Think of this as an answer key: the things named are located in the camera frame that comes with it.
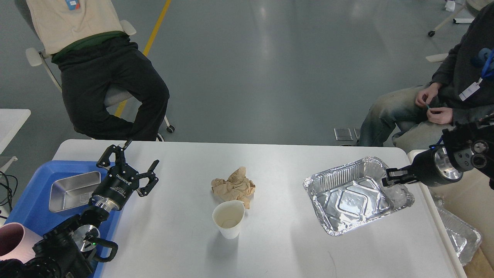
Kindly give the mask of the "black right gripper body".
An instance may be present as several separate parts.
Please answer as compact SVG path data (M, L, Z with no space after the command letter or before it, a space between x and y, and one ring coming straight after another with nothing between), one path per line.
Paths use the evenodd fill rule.
M445 147L434 147L415 155L409 166L409 174L429 187L455 183L464 176L450 162Z

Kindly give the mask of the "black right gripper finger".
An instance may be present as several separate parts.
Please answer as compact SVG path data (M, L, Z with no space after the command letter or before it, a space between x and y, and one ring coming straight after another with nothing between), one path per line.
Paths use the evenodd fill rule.
M417 177L410 171L411 167L388 168L385 170L385 177L382 178L382 185L390 188L394 185L413 184L418 181Z

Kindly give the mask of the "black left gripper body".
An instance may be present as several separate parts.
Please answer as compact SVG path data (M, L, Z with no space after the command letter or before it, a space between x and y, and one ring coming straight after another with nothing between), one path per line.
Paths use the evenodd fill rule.
M92 193L93 205L106 211L120 211L139 188L141 178L132 167L111 167Z

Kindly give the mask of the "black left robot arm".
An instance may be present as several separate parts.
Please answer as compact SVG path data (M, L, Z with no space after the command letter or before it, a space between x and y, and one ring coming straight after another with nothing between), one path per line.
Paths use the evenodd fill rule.
M88 206L45 233L32 245L34 256L26 262L1 260L2 278L87 278L95 271L93 261L114 259L118 245L101 237L100 225L111 211L122 210L134 192L146 197L159 181L155 174L159 160L143 173L126 162L125 150L130 144L128 140L123 146L107 147L96 163L107 174L91 191Z

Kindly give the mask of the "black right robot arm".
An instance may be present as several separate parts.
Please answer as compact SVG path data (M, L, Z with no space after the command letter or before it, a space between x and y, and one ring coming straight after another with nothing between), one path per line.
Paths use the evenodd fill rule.
M478 169L489 177L494 188L493 114L478 121L455 124L444 129L440 140L428 150L415 155L411 165L401 169L388 168L382 179L385 187L421 182L438 187L458 182L464 172Z

